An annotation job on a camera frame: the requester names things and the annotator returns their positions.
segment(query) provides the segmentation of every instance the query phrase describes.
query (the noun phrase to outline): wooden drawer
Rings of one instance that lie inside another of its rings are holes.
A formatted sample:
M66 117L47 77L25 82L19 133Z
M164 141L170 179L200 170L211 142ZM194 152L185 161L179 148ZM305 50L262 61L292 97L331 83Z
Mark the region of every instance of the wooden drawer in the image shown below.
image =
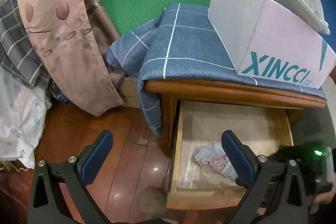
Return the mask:
M197 147L220 143L225 130L232 130L256 155L293 145L283 109L182 101L167 208L206 210L239 203L244 187L213 173L209 165L200 168L191 161Z

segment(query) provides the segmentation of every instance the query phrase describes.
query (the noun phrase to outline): metal screw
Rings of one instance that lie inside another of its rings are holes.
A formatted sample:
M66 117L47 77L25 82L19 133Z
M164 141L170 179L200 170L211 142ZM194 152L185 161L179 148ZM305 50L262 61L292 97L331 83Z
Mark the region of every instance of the metal screw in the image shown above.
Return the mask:
M76 156L71 156L71 157L68 158L68 162L70 162L70 163L73 163L73 162L75 162L76 160L77 160L77 157L76 157Z
M290 161L289 161L289 164L290 164L291 166L296 166L296 161L295 161L295 160L290 160Z
M258 160L261 161L261 162L265 162L265 161L267 161L267 158L264 155L259 155Z
M38 166L39 167L42 167L45 165L45 161L44 160L40 160L39 163L38 163Z

